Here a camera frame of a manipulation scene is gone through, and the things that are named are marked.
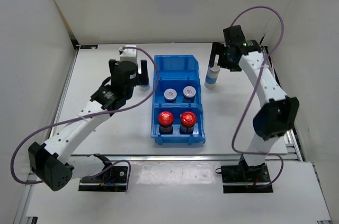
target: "blue bin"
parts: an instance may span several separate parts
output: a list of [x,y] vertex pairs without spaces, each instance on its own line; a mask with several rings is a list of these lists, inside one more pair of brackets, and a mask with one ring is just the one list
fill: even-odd
[[[188,145],[205,143],[198,61],[192,55],[155,56],[154,60],[159,68],[159,85],[153,95],[151,137],[159,145],[163,143],[186,143]],[[156,76],[156,71],[154,71],[153,86],[155,86]],[[193,86],[197,90],[192,103],[183,102],[183,89],[186,86]],[[174,103],[165,101],[164,92],[168,88],[177,91],[177,99]],[[158,115],[163,111],[170,111],[174,115],[173,133],[170,135],[159,133]],[[192,111],[197,116],[191,135],[180,134],[180,115],[185,111]]]

